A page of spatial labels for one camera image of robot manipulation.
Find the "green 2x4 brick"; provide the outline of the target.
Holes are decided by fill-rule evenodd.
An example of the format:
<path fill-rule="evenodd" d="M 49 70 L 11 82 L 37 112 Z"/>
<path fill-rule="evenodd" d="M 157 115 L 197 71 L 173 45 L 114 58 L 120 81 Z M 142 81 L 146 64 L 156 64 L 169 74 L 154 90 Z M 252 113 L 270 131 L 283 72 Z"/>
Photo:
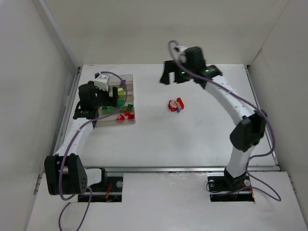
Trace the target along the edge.
<path fill-rule="evenodd" d="M 125 103 L 124 100 L 121 100 L 121 101 L 119 100 L 119 101 L 118 101 L 118 106 L 122 106 L 124 103 Z"/>

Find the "lime green brick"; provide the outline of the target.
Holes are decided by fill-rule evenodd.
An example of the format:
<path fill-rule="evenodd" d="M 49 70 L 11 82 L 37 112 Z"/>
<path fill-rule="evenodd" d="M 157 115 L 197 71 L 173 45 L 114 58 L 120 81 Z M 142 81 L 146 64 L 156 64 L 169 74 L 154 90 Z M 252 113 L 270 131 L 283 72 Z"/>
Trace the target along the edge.
<path fill-rule="evenodd" d="M 118 88 L 118 95 L 119 96 L 125 96 L 126 92 L 123 90 L 123 88 Z"/>

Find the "small red lego piece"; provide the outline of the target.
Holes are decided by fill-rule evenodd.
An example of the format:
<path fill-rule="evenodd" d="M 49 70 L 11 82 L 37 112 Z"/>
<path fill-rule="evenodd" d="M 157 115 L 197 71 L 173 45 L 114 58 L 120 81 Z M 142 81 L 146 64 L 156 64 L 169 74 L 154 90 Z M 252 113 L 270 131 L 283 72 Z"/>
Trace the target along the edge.
<path fill-rule="evenodd" d="M 125 116 L 124 115 L 119 115 L 116 119 L 116 121 L 122 121 L 125 120 Z"/>

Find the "purple red flower lego stack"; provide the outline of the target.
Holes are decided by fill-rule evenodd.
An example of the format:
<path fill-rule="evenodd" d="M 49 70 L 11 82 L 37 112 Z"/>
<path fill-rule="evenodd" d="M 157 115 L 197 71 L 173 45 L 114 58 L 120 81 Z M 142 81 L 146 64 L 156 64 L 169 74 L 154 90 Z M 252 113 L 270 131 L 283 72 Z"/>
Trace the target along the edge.
<path fill-rule="evenodd" d="M 171 112 L 180 112 L 181 110 L 184 109 L 185 105 L 182 101 L 182 99 L 180 97 L 178 97 L 176 100 L 170 100 L 168 102 L 168 109 L 171 111 Z"/>

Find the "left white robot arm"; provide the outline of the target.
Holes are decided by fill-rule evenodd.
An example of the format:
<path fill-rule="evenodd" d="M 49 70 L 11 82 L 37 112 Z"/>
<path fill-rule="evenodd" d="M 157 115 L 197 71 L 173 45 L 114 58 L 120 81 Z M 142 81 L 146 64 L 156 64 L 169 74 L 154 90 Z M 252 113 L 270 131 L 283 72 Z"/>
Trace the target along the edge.
<path fill-rule="evenodd" d="M 91 185 L 101 183 L 104 170 L 84 168 L 79 154 L 94 130 L 103 106 L 118 106 L 118 89 L 98 81 L 89 81 L 78 88 L 72 127 L 62 146 L 44 161 L 49 194 L 84 194 Z"/>

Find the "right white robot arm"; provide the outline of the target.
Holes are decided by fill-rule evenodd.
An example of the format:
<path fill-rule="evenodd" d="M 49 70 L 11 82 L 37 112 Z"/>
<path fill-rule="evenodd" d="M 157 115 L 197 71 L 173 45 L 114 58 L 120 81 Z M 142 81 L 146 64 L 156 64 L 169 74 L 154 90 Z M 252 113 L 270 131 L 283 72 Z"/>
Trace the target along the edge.
<path fill-rule="evenodd" d="M 265 132 L 265 113 L 248 107 L 234 96 L 233 88 L 227 83 L 222 71 L 215 65 L 206 65 L 200 47 L 176 46 L 177 61 L 165 61 L 160 82 L 169 85 L 170 73 L 174 73 L 174 82 L 184 83 L 193 80 L 212 95 L 229 114 L 235 124 L 230 134 L 233 145 L 231 158 L 224 175 L 232 181 L 245 176 L 246 163 L 255 146 Z"/>

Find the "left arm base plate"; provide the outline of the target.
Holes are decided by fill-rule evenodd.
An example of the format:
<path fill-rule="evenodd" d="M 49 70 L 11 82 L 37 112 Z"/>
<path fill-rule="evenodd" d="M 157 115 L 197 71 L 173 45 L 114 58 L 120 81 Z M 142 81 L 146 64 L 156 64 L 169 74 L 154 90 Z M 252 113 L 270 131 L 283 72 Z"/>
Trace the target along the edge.
<path fill-rule="evenodd" d="M 122 201 L 123 175 L 109 174 L 104 168 L 85 169 L 92 190 L 91 202 L 113 203 Z"/>

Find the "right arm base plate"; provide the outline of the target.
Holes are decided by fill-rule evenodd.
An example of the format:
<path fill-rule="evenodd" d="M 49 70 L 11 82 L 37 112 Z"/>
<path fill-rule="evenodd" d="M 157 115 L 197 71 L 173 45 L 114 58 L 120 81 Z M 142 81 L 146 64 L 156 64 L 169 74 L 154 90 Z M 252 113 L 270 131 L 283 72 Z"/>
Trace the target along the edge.
<path fill-rule="evenodd" d="M 254 202 L 251 181 L 246 173 L 233 178 L 227 172 L 209 174 L 206 189 L 211 202 Z"/>

